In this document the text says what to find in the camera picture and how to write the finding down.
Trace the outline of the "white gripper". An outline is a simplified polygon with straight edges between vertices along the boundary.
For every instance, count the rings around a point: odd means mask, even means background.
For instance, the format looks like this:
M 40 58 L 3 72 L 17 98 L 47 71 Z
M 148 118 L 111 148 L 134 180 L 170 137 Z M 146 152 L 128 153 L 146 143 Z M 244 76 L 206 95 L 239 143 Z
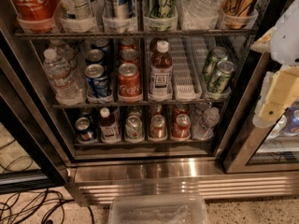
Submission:
M 299 0 L 294 0 L 274 28 L 254 41 L 250 49 L 271 53 L 283 65 L 299 65 Z M 258 128 L 273 126 L 285 110 L 299 98 L 299 67 L 283 66 L 267 72 L 254 110 L 252 123 Z

